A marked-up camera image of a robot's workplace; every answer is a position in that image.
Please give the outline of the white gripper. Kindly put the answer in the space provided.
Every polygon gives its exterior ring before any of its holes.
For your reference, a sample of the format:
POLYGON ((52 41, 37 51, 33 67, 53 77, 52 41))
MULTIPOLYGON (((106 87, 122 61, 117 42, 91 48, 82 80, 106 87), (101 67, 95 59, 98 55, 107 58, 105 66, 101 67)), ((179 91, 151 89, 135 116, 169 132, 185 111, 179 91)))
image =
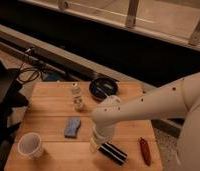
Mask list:
POLYGON ((93 138, 90 139, 90 152, 95 153, 99 149, 98 144, 104 144, 113 138, 115 125, 102 126, 95 124, 93 126, 93 138))

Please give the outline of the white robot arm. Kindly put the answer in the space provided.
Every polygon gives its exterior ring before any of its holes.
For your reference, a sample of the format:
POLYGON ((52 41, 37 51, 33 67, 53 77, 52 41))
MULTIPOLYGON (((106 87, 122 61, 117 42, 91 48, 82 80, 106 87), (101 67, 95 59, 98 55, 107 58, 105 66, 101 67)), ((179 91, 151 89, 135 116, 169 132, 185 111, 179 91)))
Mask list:
POLYGON ((109 141, 121 121, 184 118, 178 152, 200 153, 200 72, 163 85, 142 96, 121 102, 108 96, 92 112, 97 144, 109 141))

